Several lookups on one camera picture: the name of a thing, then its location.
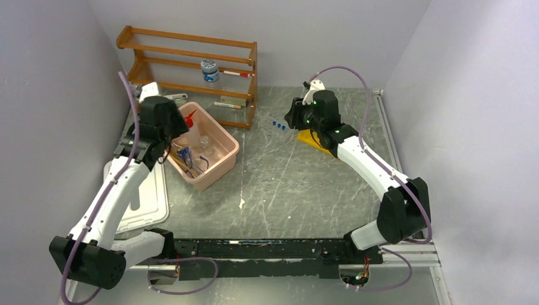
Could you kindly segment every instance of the red nozzle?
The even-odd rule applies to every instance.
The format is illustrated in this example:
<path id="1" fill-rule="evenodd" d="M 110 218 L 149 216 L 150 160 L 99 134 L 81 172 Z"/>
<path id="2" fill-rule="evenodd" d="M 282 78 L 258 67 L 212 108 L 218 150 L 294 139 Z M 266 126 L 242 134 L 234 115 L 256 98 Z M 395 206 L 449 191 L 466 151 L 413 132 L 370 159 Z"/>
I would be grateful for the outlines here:
<path id="1" fill-rule="evenodd" d="M 189 128 L 193 127 L 193 120 L 191 119 L 191 116 L 193 116 L 193 113 L 195 111 L 196 111 L 196 109 L 193 110 L 191 113 L 189 113 L 189 115 L 186 116 L 185 119 L 184 119 L 186 124 L 187 124 L 187 127 L 189 127 Z"/>

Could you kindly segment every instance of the white wall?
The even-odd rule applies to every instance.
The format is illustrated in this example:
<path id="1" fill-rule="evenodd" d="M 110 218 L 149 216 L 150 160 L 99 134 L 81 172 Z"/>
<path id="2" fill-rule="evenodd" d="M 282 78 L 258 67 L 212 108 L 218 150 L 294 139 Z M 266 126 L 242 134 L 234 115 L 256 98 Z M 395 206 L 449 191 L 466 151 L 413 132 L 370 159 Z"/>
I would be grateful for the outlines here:
<path id="1" fill-rule="evenodd" d="M 385 90 L 455 304 L 539 304 L 539 6 L 433 0 Z"/>
<path id="2" fill-rule="evenodd" d="M 87 209 L 125 122 L 120 64 L 86 1 L 0 9 L 0 295 L 56 304 L 48 253 Z"/>
<path id="3" fill-rule="evenodd" d="M 254 1 L 90 0 L 109 39 L 125 25 L 257 41 L 259 85 L 301 86 L 330 65 L 358 69 L 381 88 L 430 0 Z M 118 50 L 131 69 L 132 50 Z M 331 86 L 356 86 L 351 74 L 328 72 Z"/>

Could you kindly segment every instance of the blue and white jar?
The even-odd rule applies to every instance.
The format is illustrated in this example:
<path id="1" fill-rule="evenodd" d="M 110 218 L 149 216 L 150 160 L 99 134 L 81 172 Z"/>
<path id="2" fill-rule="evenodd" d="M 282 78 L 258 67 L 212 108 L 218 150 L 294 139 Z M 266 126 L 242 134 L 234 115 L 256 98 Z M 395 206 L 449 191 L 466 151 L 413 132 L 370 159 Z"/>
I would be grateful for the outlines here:
<path id="1" fill-rule="evenodd" d="M 213 83 L 219 79 L 219 67 L 215 60 L 206 58 L 200 62 L 200 67 L 205 81 Z"/>

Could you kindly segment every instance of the table surface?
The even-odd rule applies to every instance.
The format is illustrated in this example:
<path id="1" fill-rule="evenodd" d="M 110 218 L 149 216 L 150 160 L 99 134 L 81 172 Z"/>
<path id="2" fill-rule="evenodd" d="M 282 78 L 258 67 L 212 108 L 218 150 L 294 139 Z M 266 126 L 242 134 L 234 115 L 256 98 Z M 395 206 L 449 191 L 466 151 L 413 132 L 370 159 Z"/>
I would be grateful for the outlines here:
<path id="1" fill-rule="evenodd" d="M 331 90 L 339 99 L 342 121 L 358 130 L 366 108 L 364 92 Z M 236 165 L 208 189 L 199 191 L 186 183 L 166 162 L 170 217 L 158 227 L 176 238 L 334 238 L 374 220 L 379 199 L 359 174 L 296 140 L 297 132 L 273 126 L 273 120 L 285 124 L 284 114 L 302 92 L 294 87 L 259 87 L 252 128 L 226 128 L 240 145 Z M 218 98 L 189 93 L 188 100 L 216 118 L 246 118 L 245 109 L 212 106 Z M 373 99 L 364 140 L 395 166 L 382 117 Z"/>

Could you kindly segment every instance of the yellow sponge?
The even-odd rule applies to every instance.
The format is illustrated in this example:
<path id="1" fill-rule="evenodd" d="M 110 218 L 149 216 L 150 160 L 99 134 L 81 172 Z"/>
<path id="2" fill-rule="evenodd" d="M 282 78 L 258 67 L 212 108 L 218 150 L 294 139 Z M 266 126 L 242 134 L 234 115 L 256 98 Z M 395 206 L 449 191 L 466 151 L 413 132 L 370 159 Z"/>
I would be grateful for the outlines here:
<path id="1" fill-rule="evenodd" d="M 329 152 L 327 149 L 320 147 L 320 145 L 318 144 L 320 143 L 320 139 L 318 139 L 318 135 L 316 132 L 313 132 L 313 137 L 311 137 L 311 132 L 309 130 L 301 130 L 298 133 L 296 139 L 332 156 L 331 152 Z"/>

